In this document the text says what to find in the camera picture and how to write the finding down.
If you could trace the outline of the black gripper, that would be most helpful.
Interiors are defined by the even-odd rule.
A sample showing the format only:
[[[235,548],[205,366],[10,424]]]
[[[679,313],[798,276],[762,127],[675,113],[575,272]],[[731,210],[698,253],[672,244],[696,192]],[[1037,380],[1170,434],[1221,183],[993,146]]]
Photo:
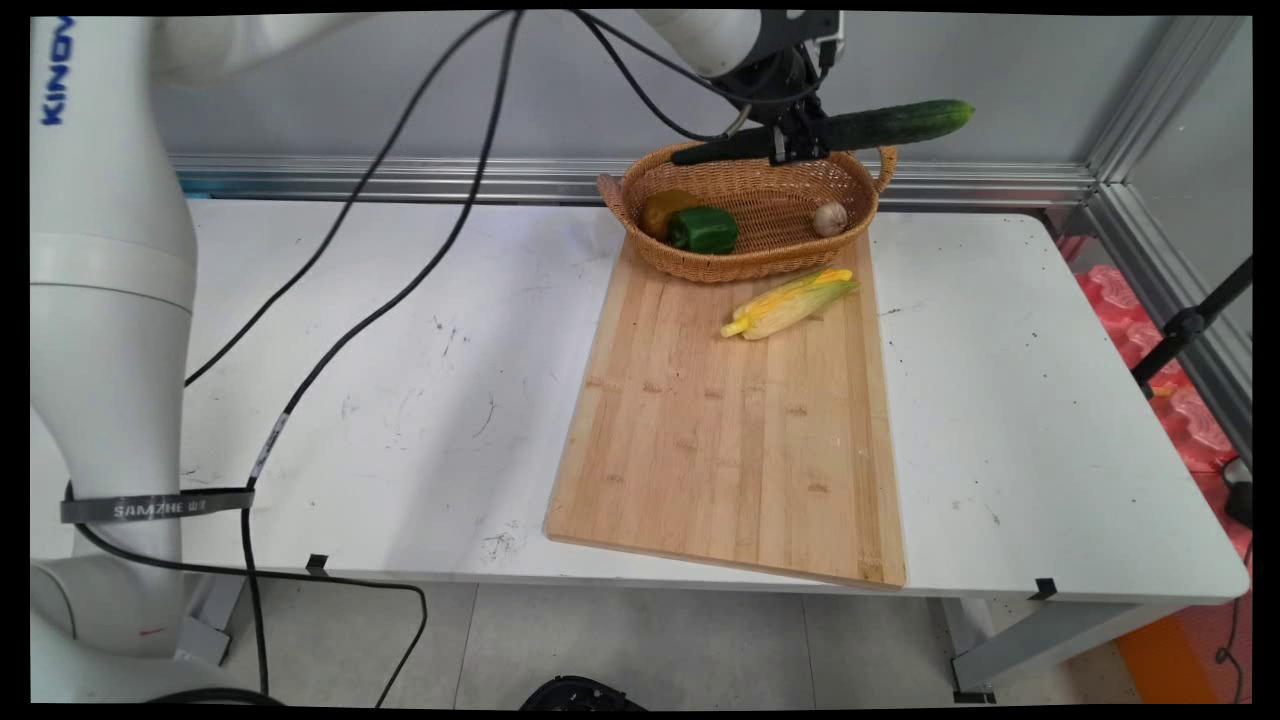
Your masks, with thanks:
[[[791,141],[785,132],[785,128],[792,127],[796,161],[828,158],[828,114],[818,90],[829,70],[829,54],[806,44],[762,54],[741,64],[741,96],[745,99],[741,109],[749,120],[772,126],[772,167],[792,161]]]

